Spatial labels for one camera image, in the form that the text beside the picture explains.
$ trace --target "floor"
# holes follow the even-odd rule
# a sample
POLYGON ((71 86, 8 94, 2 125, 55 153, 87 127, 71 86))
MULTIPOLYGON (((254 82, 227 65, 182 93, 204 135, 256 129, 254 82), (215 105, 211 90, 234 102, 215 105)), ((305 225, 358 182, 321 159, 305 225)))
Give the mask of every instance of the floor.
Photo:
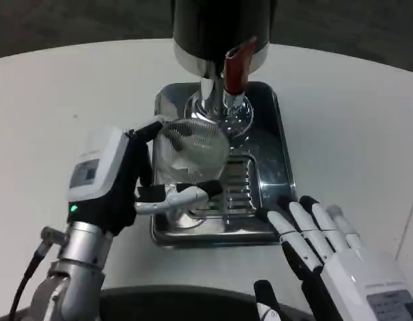
MULTIPOLYGON (((169 7, 170 0, 2 0, 0 57, 172 37, 169 7)), ((413 71, 413 0, 280 0, 271 40, 413 71)))

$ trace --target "drip tray grate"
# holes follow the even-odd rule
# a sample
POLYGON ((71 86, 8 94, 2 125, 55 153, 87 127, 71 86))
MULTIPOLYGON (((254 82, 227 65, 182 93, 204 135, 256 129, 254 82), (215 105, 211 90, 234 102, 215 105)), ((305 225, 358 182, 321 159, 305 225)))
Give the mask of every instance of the drip tray grate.
POLYGON ((223 194, 213 197, 205 207, 192 210, 205 218, 250 217, 261 206, 257 168, 250 156, 230 156, 220 177, 223 194))

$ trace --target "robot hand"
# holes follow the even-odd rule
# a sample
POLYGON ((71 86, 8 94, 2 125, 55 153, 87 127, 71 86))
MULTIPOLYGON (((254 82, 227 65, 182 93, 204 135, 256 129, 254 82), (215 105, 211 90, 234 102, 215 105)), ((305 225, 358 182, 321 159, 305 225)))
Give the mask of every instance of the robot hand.
MULTIPOLYGON (((413 297, 396 262, 367 250, 340 207, 324 209, 308 196, 279 203, 257 216, 279 238, 316 320, 413 320, 413 297)), ((255 295, 261 320, 290 320, 268 281, 256 282, 255 295)))
POLYGON ((151 185, 147 142, 156 138, 163 124, 155 118, 138 130, 111 127, 90 133, 70 180, 68 229, 42 231, 43 241, 15 295, 10 321, 28 279, 53 244, 61 246, 58 260, 34 293, 29 316, 35 321, 93 321, 114 236, 131 226, 137 215, 189 209, 223 192, 219 181, 151 185), (137 197, 138 180, 142 186, 137 197))

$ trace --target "white tabletop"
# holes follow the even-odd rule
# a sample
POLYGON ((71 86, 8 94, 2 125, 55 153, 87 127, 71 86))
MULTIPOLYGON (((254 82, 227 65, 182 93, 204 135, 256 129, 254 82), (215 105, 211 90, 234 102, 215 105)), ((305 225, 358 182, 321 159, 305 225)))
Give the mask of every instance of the white tabletop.
MULTIPOLYGON (((153 115, 161 88, 196 80, 177 64, 170 40, 0 59, 0 315, 8 313, 41 228, 65 227, 67 184, 87 132, 141 124, 153 115)), ((401 246, 413 281, 413 253, 402 243, 413 218, 413 73, 271 45, 250 80, 267 82, 278 95, 299 195, 340 204, 372 249, 397 255, 401 246)), ((150 238, 147 217, 114 240, 105 272, 107 288, 196 284, 253 293, 253 282, 267 278, 279 301, 308 310, 280 247, 162 249, 150 238)))

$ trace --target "metal drip tray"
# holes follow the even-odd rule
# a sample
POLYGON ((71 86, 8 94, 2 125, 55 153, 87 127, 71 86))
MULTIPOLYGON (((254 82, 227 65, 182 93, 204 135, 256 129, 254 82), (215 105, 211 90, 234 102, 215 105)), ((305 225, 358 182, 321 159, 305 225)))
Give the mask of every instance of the metal drip tray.
MULTIPOLYGON (((155 114, 183 118, 187 100, 199 89, 199 83, 168 85, 156 97, 155 114)), ((216 247, 277 241, 254 213, 259 207, 275 209, 282 195, 295 197, 281 115, 267 84, 249 82, 246 95, 254 110, 253 125, 244 144, 232 150, 221 175, 225 192, 203 208, 178 216, 183 225, 170 222, 165 214, 153 215, 150 232, 159 245, 216 247)), ((168 183, 157 161, 153 152, 154 182, 168 183)))
POLYGON ((246 155, 231 156, 222 175, 224 193, 205 208, 192 211, 196 218, 251 217, 261 206, 259 180, 254 160, 246 155))

